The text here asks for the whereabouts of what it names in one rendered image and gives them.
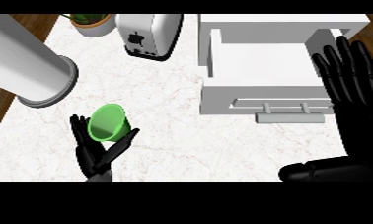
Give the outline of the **green cup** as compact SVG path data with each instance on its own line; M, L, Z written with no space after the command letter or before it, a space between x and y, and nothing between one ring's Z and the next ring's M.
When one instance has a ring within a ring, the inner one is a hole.
M93 113L87 133L98 142L117 142L132 131L132 125L127 120L126 111L117 104L107 104Z

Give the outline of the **potted green plant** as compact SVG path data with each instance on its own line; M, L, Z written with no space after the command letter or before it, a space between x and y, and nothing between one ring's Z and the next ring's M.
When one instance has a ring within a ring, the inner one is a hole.
M115 29L114 14L62 14L86 37L104 37Z

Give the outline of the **large white cylinder grey rim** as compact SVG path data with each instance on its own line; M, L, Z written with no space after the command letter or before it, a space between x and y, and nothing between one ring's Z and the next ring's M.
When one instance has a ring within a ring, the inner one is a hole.
M51 50L9 14L0 14L0 88L31 108L56 104L79 78L74 61Z

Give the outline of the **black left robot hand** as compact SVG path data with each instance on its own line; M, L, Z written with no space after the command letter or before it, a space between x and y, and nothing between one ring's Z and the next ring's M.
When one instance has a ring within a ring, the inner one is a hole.
M140 132L135 128L120 141L108 148L104 148L101 142L95 141L87 133L89 118L77 116L70 117L71 131L77 142L76 158L86 179L96 174L104 174L111 169L112 161L132 147L133 140Z

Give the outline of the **white open drawer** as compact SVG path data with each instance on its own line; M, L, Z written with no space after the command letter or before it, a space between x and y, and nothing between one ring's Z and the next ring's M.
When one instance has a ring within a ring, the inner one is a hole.
M204 114L332 113L332 104L301 43L226 43L223 30L208 36Z

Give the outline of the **white cabinet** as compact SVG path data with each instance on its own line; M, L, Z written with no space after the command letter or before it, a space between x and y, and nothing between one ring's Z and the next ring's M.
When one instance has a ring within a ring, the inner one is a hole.
M319 29L353 38L369 23L366 14L199 14L198 65L207 65L213 29L226 43L306 43Z

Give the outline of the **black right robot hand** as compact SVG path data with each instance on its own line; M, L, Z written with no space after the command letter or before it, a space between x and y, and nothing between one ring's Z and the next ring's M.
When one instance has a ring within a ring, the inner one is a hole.
M283 182L373 182L373 58L362 41L337 38L311 61L319 69L345 156L285 166Z

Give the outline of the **white toaster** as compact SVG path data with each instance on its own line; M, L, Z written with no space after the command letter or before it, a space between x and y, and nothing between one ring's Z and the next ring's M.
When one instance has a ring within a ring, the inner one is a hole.
M118 14L115 24L130 56L170 59L183 27L183 14Z

